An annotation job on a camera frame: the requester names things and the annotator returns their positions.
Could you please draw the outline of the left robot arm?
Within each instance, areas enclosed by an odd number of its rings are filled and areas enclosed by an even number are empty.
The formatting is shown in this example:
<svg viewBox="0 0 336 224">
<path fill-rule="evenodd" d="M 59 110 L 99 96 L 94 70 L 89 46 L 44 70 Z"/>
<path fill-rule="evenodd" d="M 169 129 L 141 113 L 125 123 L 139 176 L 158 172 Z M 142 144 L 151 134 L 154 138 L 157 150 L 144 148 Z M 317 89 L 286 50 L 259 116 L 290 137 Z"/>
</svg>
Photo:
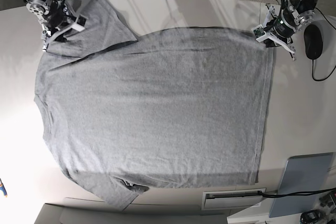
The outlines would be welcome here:
<svg viewBox="0 0 336 224">
<path fill-rule="evenodd" d="M 292 36 L 306 24 L 313 21 L 314 9 L 318 0 L 280 0 L 279 13 L 269 9 L 263 24 L 262 41 L 267 48 L 281 46 L 291 56 L 295 53 Z"/>
</svg>

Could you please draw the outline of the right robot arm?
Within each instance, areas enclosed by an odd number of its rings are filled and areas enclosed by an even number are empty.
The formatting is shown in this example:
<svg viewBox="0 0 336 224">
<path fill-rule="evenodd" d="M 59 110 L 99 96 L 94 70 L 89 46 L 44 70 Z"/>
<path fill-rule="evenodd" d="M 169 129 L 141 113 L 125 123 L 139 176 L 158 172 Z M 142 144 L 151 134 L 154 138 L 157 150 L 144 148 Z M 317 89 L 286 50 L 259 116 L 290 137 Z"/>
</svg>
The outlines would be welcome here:
<svg viewBox="0 0 336 224">
<path fill-rule="evenodd" d="M 54 41 L 64 41 L 63 34 L 76 21 L 74 12 L 66 0 L 26 0 L 26 7 L 42 26 L 43 51 Z"/>
</svg>

